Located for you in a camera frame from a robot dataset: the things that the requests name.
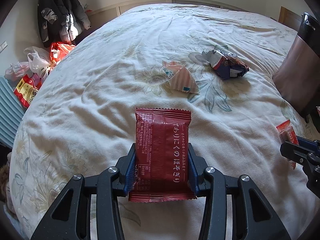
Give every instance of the bed sheet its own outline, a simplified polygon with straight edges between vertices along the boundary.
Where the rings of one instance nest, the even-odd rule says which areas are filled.
[[[161,107],[190,110],[195,152],[226,175],[248,174],[296,239],[319,201],[306,188],[302,167],[293,170],[280,155],[276,125],[290,119],[297,135],[320,136],[272,82],[295,35],[258,14],[158,4],[131,9],[85,38],[46,79],[15,138],[9,182],[26,234],[31,237],[73,174],[99,174],[127,154],[135,141],[136,107]],[[201,56],[211,49],[237,54],[250,71],[221,80]],[[171,90],[163,60],[182,62],[200,94]],[[124,235],[198,239],[204,202],[119,198]],[[91,215],[94,234],[94,203]],[[228,209],[226,239],[230,225]]]

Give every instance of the midea logo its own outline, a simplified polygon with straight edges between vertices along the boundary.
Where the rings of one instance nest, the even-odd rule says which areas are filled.
[[[306,20],[306,25],[309,25],[314,31],[316,30],[316,28],[314,28],[308,20]]]

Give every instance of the white plastic bag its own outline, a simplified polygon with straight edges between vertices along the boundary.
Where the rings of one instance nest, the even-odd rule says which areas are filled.
[[[20,81],[20,79],[27,74],[29,68],[29,62],[17,62],[11,64],[9,68],[5,70],[4,77],[11,81]]]
[[[24,49],[23,51],[23,53],[26,55],[28,55],[29,53],[35,53],[35,52],[38,53],[40,58],[44,59],[47,62],[50,62],[50,53],[47,52],[45,49],[32,46]]]
[[[38,74],[40,78],[45,76],[48,71],[49,62],[40,58],[38,52],[28,54],[29,67],[33,73]]]

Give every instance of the wall outlet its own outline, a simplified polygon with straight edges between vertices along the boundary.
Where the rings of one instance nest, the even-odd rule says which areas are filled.
[[[8,46],[7,42],[4,41],[0,46],[0,53]]]

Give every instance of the blue gripper pad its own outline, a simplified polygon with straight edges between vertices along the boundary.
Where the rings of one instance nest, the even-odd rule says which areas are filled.
[[[302,138],[302,137],[297,137],[297,139],[298,139],[299,145],[301,147],[307,148],[307,149],[315,152],[316,156],[320,156],[320,151],[318,149],[317,143],[315,143],[313,141],[309,141],[309,140]]]
[[[188,163],[189,163],[189,183],[190,183],[191,190],[196,196],[199,192],[198,174],[196,172],[195,164],[189,152],[188,152]]]
[[[129,163],[127,172],[125,174],[125,185],[124,185],[124,193],[127,195],[129,191],[133,188],[134,183],[134,165],[136,160],[136,153],[133,154],[131,161]]]

